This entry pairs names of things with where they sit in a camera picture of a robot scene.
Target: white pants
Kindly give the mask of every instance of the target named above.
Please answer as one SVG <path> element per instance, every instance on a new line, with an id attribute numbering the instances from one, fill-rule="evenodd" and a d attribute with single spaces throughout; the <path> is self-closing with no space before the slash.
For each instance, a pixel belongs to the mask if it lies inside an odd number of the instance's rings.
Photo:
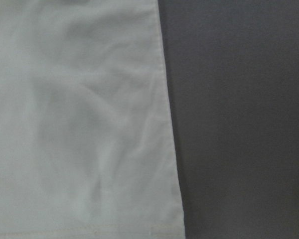
<path id="1" fill-rule="evenodd" d="M 157 0 L 0 0 L 0 239 L 184 238 Z"/>

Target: gray table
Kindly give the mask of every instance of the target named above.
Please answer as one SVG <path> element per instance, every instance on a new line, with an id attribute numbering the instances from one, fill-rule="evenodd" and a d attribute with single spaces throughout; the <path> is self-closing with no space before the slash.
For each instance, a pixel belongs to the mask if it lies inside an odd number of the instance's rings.
<path id="1" fill-rule="evenodd" d="M 299 0 L 159 0 L 188 239 L 299 239 Z"/>

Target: dark gray background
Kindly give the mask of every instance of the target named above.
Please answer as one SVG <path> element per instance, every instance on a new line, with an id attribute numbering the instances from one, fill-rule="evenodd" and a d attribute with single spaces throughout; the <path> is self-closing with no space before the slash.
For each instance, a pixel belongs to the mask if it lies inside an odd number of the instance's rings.
<path id="1" fill-rule="evenodd" d="M 299 239 L 299 0 L 159 0 L 188 239 Z"/>

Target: fabric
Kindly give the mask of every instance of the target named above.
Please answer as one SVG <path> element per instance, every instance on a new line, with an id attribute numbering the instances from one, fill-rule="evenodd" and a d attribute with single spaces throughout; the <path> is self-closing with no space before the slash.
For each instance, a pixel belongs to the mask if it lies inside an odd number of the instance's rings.
<path id="1" fill-rule="evenodd" d="M 157 0 L 0 0 L 0 239 L 184 238 Z"/>

